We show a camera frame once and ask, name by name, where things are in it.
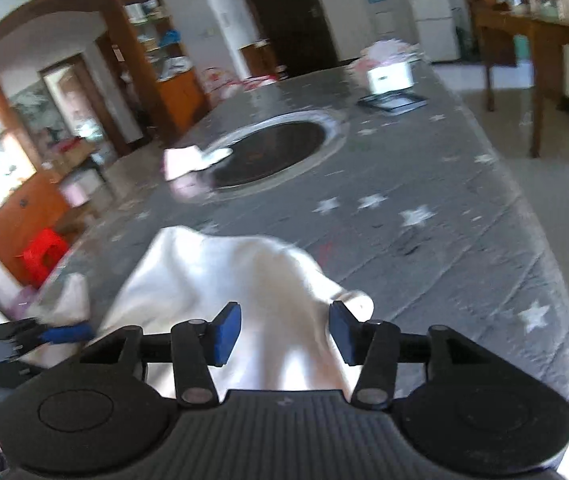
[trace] red stool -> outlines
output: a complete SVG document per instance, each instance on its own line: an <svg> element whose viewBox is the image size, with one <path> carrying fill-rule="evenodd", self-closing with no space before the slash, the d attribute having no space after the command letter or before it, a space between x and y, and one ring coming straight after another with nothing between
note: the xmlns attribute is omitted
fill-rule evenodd
<svg viewBox="0 0 569 480"><path fill-rule="evenodd" d="M40 288L69 250L69 244L53 229L43 229L20 255L33 285Z"/></svg>

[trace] circular hole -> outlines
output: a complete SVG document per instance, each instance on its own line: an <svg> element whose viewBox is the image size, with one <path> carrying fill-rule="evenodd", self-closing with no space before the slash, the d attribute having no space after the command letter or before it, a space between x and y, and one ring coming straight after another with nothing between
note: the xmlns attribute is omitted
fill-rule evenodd
<svg viewBox="0 0 569 480"><path fill-rule="evenodd" d="M309 121L268 126L232 144L232 155L214 164L207 175L215 188L249 184L304 160L325 137L324 128Z"/></svg>

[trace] dark wooden door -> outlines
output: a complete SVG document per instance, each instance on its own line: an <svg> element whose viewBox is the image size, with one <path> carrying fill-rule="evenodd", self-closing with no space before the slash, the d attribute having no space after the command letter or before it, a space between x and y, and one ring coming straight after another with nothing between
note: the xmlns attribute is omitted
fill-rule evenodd
<svg viewBox="0 0 569 480"><path fill-rule="evenodd" d="M290 76L333 68L338 57L319 0L247 0Z"/></svg>

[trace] wooden table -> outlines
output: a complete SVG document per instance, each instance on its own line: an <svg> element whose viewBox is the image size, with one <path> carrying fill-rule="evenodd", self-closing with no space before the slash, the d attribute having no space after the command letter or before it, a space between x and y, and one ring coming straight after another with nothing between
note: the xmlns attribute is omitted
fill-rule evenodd
<svg viewBox="0 0 569 480"><path fill-rule="evenodd" d="M520 34L529 40L533 65L532 121L533 135L530 156L540 156L543 134L543 109L545 98L556 104L564 95L563 46L569 44L569 21L546 16L522 14L515 11L478 8L475 10L481 55L485 66L485 92L487 110L494 111L495 99L491 83L491 56L487 43L487 30L502 30Z"/></svg>

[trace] wooden cabinet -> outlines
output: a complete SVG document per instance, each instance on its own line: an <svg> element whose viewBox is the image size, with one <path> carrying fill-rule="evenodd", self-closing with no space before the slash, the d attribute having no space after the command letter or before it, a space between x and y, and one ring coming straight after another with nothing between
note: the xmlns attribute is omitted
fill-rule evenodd
<svg viewBox="0 0 569 480"><path fill-rule="evenodd" d="M2 205L0 261L18 282L29 283L29 275L18 256L42 229L52 227L69 209L47 171L34 174Z"/></svg>
<svg viewBox="0 0 569 480"><path fill-rule="evenodd" d="M193 69L158 82L158 86L162 100L181 134L209 112L209 103Z"/></svg>
<svg viewBox="0 0 569 480"><path fill-rule="evenodd" d="M240 52L247 63L251 77L272 75L280 77L276 54L266 41L258 41L241 48Z"/></svg>

